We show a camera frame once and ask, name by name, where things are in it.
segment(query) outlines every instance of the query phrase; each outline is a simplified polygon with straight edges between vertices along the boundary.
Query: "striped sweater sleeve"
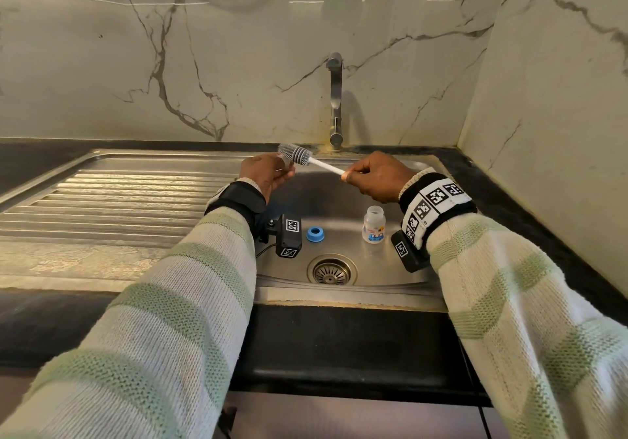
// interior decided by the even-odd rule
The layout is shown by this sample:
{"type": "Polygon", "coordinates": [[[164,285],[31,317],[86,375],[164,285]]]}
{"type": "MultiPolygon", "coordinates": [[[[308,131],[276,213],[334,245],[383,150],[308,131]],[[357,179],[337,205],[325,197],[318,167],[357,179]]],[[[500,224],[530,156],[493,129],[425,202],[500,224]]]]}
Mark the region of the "striped sweater sleeve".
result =
{"type": "Polygon", "coordinates": [[[211,437],[254,290],[248,225],[217,208],[43,367],[0,438],[211,437]]]}
{"type": "Polygon", "coordinates": [[[480,214],[428,238],[451,321],[513,438],[628,437],[628,330],[480,214]]]}

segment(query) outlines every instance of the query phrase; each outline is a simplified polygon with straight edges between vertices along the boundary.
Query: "faucet spout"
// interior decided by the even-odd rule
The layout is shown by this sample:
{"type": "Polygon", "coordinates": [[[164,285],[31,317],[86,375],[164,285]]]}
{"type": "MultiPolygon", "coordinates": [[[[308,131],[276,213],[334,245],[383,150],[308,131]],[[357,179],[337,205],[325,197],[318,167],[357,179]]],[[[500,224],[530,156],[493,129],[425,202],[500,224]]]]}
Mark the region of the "faucet spout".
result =
{"type": "Polygon", "coordinates": [[[331,79],[330,102],[332,104],[332,122],[329,128],[329,142],[335,149],[342,146],[343,137],[341,129],[341,97],[342,97],[342,55],[334,52],[325,64],[329,69],[331,79]]]}

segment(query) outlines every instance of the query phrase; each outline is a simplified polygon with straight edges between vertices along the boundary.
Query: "kitchen sink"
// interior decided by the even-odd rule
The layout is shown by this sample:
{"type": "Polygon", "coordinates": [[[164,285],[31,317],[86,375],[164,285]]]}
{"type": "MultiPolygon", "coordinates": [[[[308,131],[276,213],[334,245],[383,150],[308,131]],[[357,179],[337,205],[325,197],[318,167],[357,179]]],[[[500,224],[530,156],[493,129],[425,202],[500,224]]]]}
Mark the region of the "kitchen sink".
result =
{"type": "MultiPolygon", "coordinates": [[[[121,291],[176,245],[202,217],[207,200],[237,178],[255,153],[96,150],[0,197],[0,288],[121,291]]],[[[355,154],[320,155],[342,169],[355,154]]],[[[444,172],[432,156],[402,161],[444,172]]],[[[431,268],[406,272],[389,236],[398,205],[384,205],[386,238],[362,239],[362,218],[377,205],[317,166],[298,166],[276,190],[266,215],[302,217],[303,232],[324,229],[322,242],[303,236],[294,259],[269,249],[257,259],[255,301],[446,311],[431,268]]],[[[257,244],[259,253],[266,247],[257,244]]]]}

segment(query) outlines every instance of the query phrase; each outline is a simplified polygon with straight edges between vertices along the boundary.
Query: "blue bottle ring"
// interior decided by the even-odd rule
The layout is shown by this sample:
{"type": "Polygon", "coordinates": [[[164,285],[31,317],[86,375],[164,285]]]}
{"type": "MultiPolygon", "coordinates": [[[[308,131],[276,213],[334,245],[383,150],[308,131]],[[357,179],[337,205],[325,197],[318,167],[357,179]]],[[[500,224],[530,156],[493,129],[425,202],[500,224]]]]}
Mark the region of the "blue bottle ring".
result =
{"type": "Polygon", "coordinates": [[[320,242],[325,238],[325,231],[322,227],[310,227],[305,235],[310,242],[320,242]]]}

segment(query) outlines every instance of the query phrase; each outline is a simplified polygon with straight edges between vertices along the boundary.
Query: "gray silicone brush head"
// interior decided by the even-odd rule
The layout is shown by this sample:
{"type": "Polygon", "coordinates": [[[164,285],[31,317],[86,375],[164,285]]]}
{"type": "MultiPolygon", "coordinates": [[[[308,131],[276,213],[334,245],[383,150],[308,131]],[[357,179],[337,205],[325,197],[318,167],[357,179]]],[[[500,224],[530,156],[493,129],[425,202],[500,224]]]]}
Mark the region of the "gray silicone brush head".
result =
{"type": "Polygon", "coordinates": [[[312,152],[292,144],[280,144],[278,148],[282,157],[294,161],[297,165],[307,166],[310,164],[312,152]]]}

